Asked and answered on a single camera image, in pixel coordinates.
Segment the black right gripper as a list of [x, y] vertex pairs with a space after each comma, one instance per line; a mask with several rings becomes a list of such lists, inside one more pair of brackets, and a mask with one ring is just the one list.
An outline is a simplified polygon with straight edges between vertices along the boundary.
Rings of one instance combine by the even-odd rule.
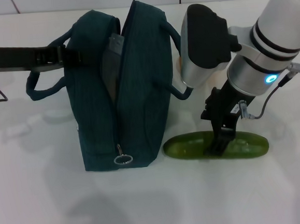
[[207, 148], [208, 155], [223, 155], [236, 136], [236, 125], [241, 112], [239, 108], [237, 112], [233, 112], [234, 108], [238, 106], [239, 101], [244, 100], [249, 105], [254, 98], [236, 90], [229, 81], [224, 83], [219, 93], [216, 87], [212, 89], [210, 96], [205, 100], [205, 107], [201, 114], [202, 120], [211, 121], [213, 129], [213, 140]]

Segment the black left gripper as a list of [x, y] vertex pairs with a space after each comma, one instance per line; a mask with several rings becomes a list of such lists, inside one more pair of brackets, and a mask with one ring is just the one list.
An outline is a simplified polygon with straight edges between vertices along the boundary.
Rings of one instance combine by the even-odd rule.
[[81, 64], [80, 52], [66, 46], [0, 48], [0, 72], [46, 72]]

